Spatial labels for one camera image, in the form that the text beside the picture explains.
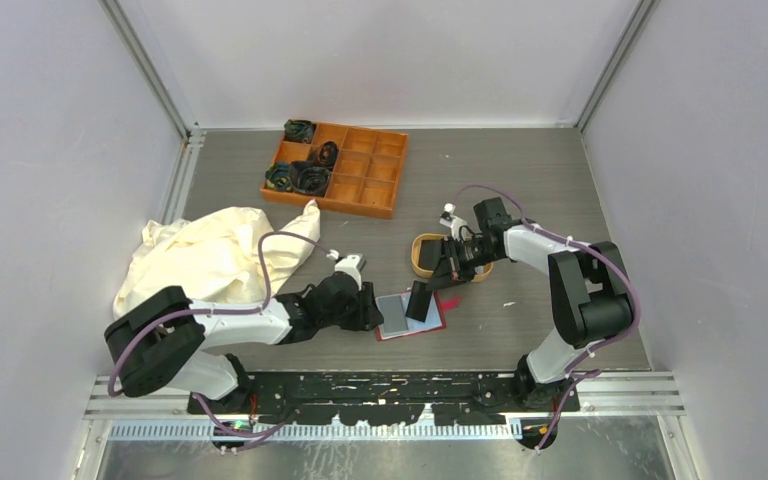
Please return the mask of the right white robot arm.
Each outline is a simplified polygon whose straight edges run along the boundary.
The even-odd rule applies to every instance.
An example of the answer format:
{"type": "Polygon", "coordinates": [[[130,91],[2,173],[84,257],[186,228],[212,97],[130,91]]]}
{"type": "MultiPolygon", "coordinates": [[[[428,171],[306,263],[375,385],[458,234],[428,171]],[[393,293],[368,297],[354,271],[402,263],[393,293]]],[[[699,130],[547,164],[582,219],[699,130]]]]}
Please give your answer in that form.
{"type": "Polygon", "coordinates": [[[438,242],[428,290],[469,283],[479,269],[501,260],[548,277],[553,328],[519,360],[511,386],[522,407],[540,410],[570,385],[575,365],[599,344],[627,333],[639,318],[618,248],[611,242],[577,242],[515,219],[499,197],[474,206],[475,228],[455,210],[448,203],[440,215],[449,234],[438,242]]]}

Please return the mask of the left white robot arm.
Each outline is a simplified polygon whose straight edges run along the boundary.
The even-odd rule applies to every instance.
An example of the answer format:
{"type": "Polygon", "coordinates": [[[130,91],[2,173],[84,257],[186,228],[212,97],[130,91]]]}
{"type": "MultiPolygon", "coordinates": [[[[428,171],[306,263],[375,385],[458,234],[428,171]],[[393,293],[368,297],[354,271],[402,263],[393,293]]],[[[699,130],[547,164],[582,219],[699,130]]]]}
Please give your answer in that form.
{"type": "Polygon", "coordinates": [[[252,397],[242,363],[209,349],[238,344],[287,345],[338,327],[372,331],[383,323],[371,283],[335,272],[264,305],[193,301],[180,286],[161,289],[114,321],[104,339],[114,361],[111,397],[142,397],[161,388],[187,390],[229,413],[252,397]]]}

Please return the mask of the red card holder wallet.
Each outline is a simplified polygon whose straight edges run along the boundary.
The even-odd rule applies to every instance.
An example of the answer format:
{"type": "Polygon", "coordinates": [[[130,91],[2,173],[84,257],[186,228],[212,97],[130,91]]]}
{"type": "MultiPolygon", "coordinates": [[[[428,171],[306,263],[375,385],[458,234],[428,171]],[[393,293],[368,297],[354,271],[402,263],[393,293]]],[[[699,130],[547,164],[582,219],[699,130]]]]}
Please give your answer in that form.
{"type": "Polygon", "coordinates": [[[435,293],[429,304],[424,320],[410,317],[407,312],[409,292],[385,295],[376,298],[376,305],[384,321],[376,330],[378,341],[393,340],[402,337],[430,333],[447,327],[445,314],[460,305],[459,296],[441,300],[435,293]]]}

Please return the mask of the tan oval tray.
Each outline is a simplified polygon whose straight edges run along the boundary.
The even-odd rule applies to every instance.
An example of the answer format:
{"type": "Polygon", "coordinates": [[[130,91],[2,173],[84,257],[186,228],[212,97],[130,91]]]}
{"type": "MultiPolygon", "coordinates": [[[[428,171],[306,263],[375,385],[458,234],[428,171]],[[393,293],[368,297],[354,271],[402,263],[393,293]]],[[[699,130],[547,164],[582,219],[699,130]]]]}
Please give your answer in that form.
{"type": "MultiPolygon", "coordinates": [[[[411,245],[410,257],[412,262],[412,269],[418,277],[430,279],[433,274],[433,270],[430,268],[430,260],[425,259],[427,256],[422,254],[423,244],[425,242],[435,242],[445,238],[445,235],[437,233],[423,233],[414,238],[411,245]]],[[[493,264],[489,264],[487,266],[477,268],[475,270],[475,276],[473,277],[472,282],[478,283],[486,280],[491,274],[493,267],[493,264]]]]}

